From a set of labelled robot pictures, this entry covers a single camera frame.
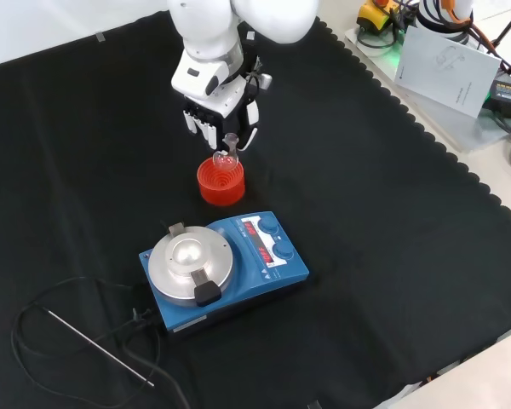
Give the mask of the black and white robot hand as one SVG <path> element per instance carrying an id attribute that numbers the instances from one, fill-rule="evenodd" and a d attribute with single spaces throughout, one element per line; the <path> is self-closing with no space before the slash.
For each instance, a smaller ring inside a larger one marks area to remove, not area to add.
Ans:
<path id="1" fill-rule="evenodd" d="M 228 73 L 223 60 L 200 62 L 183 51 L 171 85 L 185 99 L 182 113 L 191 134 L 216 151 L 225 147 L 226 134 L 234 133 L 244 151 L 259 130 L 260 62 L 253 61 L 249 71 Z"/>

